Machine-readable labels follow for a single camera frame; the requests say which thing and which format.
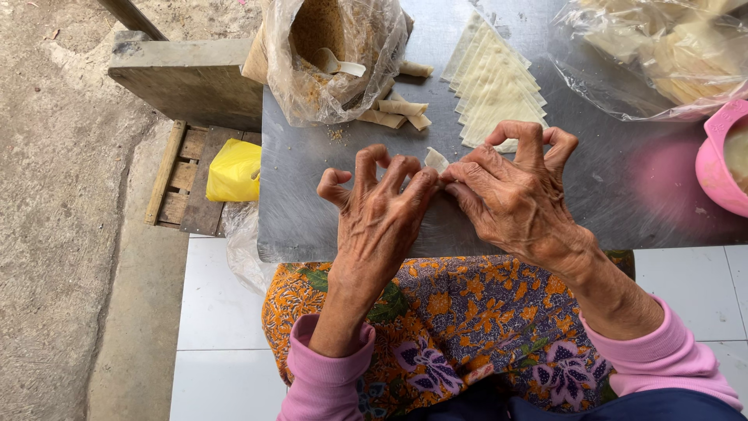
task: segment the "metal table surface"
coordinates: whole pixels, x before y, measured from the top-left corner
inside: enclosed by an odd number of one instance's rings
[[[548,23],[565,0],[401,0],[401,4],[415,19],[405,57],[435,69],[428,79],[398,76],[395,89],[407,100],[429,103],[426,114],[433,125],[420,133],[409,123],[399,130],[363,121],[291,127],[265,87],[257,241],[263,260],[334,259],[337,208],[317,196],[316,185],[329,166],[352,172],[359,149],[381,142],[391,155],[410,154],[422,162],[427,146],[450,162],[472,151],[460,145],[462,126],[454,111],[459,99],[439,75],[473,4],[488,16],[496,13],[494,26],[500,34],[533,62],[530,71],[548,101],[548,124],[579,137],[579,147],[564,173],[566,200],[574,219],[597,235],[601,248],[748,243],[748,218],[714,204],[696,179],[696,152],[706,138],[703,122],[621,122],[566,86],[546,53]],[[339,129],[343,129],[343,143],[331,140],[328,133]],[[410,256],[500,252],[482,242],[456,202],[440,192]]]

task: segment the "white tile floor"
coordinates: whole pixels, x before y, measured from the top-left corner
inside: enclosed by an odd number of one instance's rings
[[[636,263],[638,283],[714,350],[748,404],[748,246],[641,250]],[[190,236],[171,421],[275,419],[286,386],[262,303],[229,270],[225,239]]]

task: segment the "dirt ground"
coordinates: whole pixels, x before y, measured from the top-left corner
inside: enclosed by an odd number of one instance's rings
[[[170,40],[260,24],[256,0],[136,4]],[[112,28],[94,0],[0,0],[2,421],[85,418],[133,151],[168,126],[106,76]]]

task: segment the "wrinkled hand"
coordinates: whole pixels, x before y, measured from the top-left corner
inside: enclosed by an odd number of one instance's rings
[[[376,179],[377,164],[387,169],[381,181]],[[317,193],[340,209],[328,300],[341,300],[365,314],[418,237],[438,174],[433,168],[421,169],[416,157],[390,159],[382,144],[356,154],[355,173],[353,190],[347,190],[339,184],[349,181],[351,173],[327,169]],[[401,193],[405,176],[411,182]]]
[[[493,146],[519,139],[515,160]],[[552,148],[543,156],[543,144]],[[521,261],[573,279],[585,264],[595,236],[578,226],[564,202],[564,165],[575,136],[540,124],[502,121],[485,140],[441,175],[446,191],[470,217],[478,236]]]

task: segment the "pink sleeve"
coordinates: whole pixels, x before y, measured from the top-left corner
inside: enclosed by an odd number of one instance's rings
[[[652,298],[665,310],[665,320],[656,331],[629,341],[616,341],[596,333],[579,314],[592,344],[618,372],[610,376],[613,391],[623,396],[678,387],[706,393],[742,411],[738,394],[720,373],[720,362],[711,349],[694,340],[693,333],[661,298],[654,295]]]
[[[319,315],[302,315],[291,329],[288,367],[293,385],[280,406],[277,421],[360,421],[356,380],[369,368],[375,331],[364,323],[362,348],[350,357],[323,357],[307,348]]]

